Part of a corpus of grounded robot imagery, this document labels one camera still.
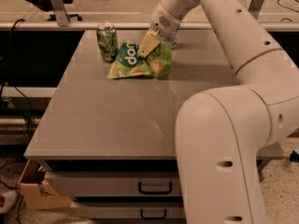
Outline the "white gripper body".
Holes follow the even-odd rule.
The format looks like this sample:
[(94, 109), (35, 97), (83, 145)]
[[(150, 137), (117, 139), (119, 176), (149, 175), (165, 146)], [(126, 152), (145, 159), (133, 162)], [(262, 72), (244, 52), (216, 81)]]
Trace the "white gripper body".
[(149, 28), (151, 30), (159, 30), (160, 37), (168, 40), (168, 36), (180, 26), (180, 20), (169, 14), (161, 5), (158, 5), (149, 22)]

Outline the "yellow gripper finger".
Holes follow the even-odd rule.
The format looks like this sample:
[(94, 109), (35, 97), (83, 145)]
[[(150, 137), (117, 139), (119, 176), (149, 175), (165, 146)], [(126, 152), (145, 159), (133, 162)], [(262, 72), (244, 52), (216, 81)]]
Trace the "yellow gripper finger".
[(139, 46), (137, 54), (146, 58), (161, 42), (159, 30), (148, 30)]

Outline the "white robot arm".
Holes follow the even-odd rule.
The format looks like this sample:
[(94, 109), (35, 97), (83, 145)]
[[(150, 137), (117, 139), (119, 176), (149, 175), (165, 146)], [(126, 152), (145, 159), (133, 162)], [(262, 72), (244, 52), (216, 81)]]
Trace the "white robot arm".
[(256, 156), (299, 127), (298, 68), (238, 0), (161, 0), (147, 56), (158, 36), (171, 37), (194, 7), (206, 13), (238, 81), (187, 99), (175, 145), (187, 224), (267, 224)]

